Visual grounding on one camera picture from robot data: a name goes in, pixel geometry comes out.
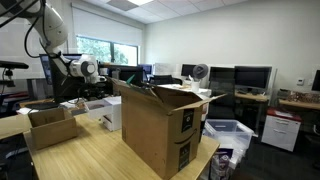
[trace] window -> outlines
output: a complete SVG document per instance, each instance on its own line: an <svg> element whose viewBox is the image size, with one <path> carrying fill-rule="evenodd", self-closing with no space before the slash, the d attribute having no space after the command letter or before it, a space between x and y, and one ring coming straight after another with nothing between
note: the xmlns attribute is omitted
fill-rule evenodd
<svg viewBox="0 0 320 180"><path fill-rule="evenodd" d="M91 54L99 62L136 66L138 46L124 45L101 39L77 36L78 53Z"/></svg>

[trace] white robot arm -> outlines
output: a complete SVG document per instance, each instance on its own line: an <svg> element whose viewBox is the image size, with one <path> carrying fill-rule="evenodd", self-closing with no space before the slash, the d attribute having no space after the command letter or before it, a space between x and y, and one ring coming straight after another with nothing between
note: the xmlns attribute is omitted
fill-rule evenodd
<svg viewBox="0 0 320 180"><path fill-rule="evenodd" d="M39 33L45 52L67 77L84 77L86 83L97 83L106 79L98 74L95 57L82 55L79 60L69 60L59 48L67 40L67 28L57 11L45 0L0 0L0 17L9 17L0 28L16 17L27 19Z"/></svg>

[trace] computer monitor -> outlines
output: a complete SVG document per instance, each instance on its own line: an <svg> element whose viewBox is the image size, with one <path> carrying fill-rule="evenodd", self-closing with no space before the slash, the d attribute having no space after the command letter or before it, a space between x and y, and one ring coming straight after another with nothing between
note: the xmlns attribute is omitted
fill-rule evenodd
<svg viewBox="0 0 320 180"><path fill-rule="evenodd" d="M139 67L142 67L146 74L152 74L152 64L138 64Z"/></svg>
<svg viewBox="0 0 320 180"><path fill-rule="evenodd" d="M67 59L80 59L81 54L63 54ZM65 102L79 97L78 90L85 83L83 77L65 77L57 65L47 54L40 54L41 63L48 84L52 84L53 97L56 103Z"/></svg>
<svg viewBox="0 0 320 180"><path fill-rule="evenodd" d="M210 67L209 81L217 79L234 79L234 68Z"/></svg>
<svg viewBox="0 0 320 180"><path fill-rule="evenodd" d="M312 91L320 91L320 70L317 70L313 80Z"/></svg>
<svg viewBox="0 0 320 180"><path fill-rule="evenodd" d="M272 67L235 66L236 88L266 89Z"/></svg>
<svg viewBox="0 0 320 180"><path fill-rule="evenodd" d="M131 84L136 86L143 86L143 67L139 66L122 66L122 65L110 65L108 68L108 76L113 77L112 72L119 70L119 77L117 78L123 81L127 81L132 75L135 75L131 81Z"/></svg>
<svg viewBox="0 0 320 180"><path fill-rule="evenodd" d="M181 76L191 76L193 77L193 68L196 65L194 64L182 64Z"/></svg>

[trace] plastic storage bin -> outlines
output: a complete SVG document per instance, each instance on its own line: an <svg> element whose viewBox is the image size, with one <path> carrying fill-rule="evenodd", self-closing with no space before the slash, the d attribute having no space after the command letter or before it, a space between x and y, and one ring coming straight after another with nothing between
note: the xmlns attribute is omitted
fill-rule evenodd
<svg viewBox="0 0 320 180"><path fill-rule="evenodd" d="M205 123L204 135L220 142L220 148L246 150L249 148L253 131L237 120L211 120Z"/></svg>

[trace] ceiling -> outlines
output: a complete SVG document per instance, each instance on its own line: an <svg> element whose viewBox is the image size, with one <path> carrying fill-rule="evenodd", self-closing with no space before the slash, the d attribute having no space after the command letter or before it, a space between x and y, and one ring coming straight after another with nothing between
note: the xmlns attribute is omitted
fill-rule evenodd
<svg viewBox="0 0 320 180"><path fill-rule="evenodd" d="M247 0L153 0L141 6L132 6L132 3L128 2L127 0L83 1L107 9L114 13L121 14L131 19L135 19L144 24L149 24L176 18L179 16L185 16L188 14L194 14L209 9L232 5ZM117 4L118 7L126 7L130 10L121 10L112 6L114 4Z"/></svg>

